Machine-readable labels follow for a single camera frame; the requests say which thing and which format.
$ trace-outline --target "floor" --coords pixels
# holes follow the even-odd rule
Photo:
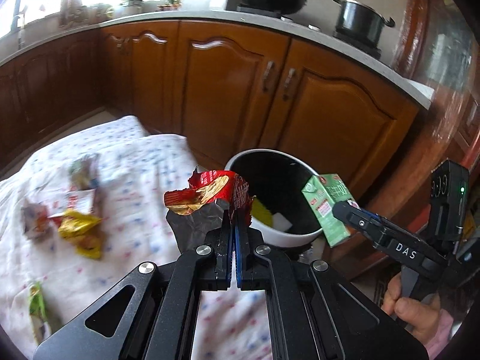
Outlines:
[[[51,143],[65,138],[68,135],[74,134],[75,132],[79,132],[82,130],[85,130],[87,128],[93,127],[93,126],[98,126],[99,124],[107,123],[107,122],[112,122],[114,120],[117,120],[117,117],[114,117],[111,113],[107,111],[102,111],[96,115],[93,115],[92,117],[77,123],[76,125],[68,128],[67,130],[59,133],[58,135],[55,135],[52,139],[48,140],[45,142],[42,147],[45,147],[47,145],[50,145]],[[11,169],[9,169],[4,175],[0,176],[0,181],[4,179],[8,179],[11,175],[17,173],[20,168],[23,166],[23,164],[27,161],[27,159],[30,157],[30,154],[24,156],[19,162],[16,163],[15,166],[13,166]]]

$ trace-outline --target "screw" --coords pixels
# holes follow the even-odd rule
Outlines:
[[[265,256],[266,254],[270,253],[272,250],[267,245],[259,245],[255,248],[255,251],[258,254],[261,254],[262,256]]]
[[[322,259],[318,259],[313,262],[313,268],[315,271],[325,272],[328,269],[328,264]]]
[[[212,251],[212,248],[209,247],[208,245],[200,245],[197,248],[197,254],[200,254],[201,256],[206,256],[211,251]]]
[[[154,268],[155,266],[151,262],[143,262],[138,267],[138,271],[141,274],[149,274],[150,272],[153,271]]]

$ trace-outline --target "human hand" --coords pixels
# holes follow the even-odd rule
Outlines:
[[[435,337],[438,329],[440,297],[435,294],[430,304],[422,304],[415,299],[401,298],[401,291],[402,282],[400,274],[397,274],[388,283],[382,310],[388,315],[395,313],[398,318],[412,325],[412,335],[425,345]]]

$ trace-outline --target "green carton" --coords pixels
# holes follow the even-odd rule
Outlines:
[[[312,176],[303,187],[302,193],[322,226],[330,246],[338,245],[353,234],[354,231],[336,219],[332,213],[336,202],[346,200],[352,206],[359,207],[337,174]]]

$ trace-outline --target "cabinet door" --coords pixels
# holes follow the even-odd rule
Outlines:
[[[0,67],[0,170],[20,154],[28,138],[27,120],[18,98],[13,62]]]
[[[65,95],[69,99],[66,110],[68,120],[100,106],[97,31],[84,31],[62,38]]]
[[[132,111],[131,51],[126,26],[123,24],[102,29],[100,66],[104,101],[123,114],[130,114]]]
[[[133,113],[151,132],[170,132],[178,21],[130,24]]]
[[[174,128],[201,165],[223,168],[258,145],[288,44],[284,35],[253,27],[180,23]]]
[[[260,141],[320,174],[338,173],[359,198],[415,115],[407,95],[332,51],[293,40]]]
[[[44,44],[15,59],[18,91],[34,142],[60,127],[66,108],[61,101],[65,83],[57,46],[57,42]]]

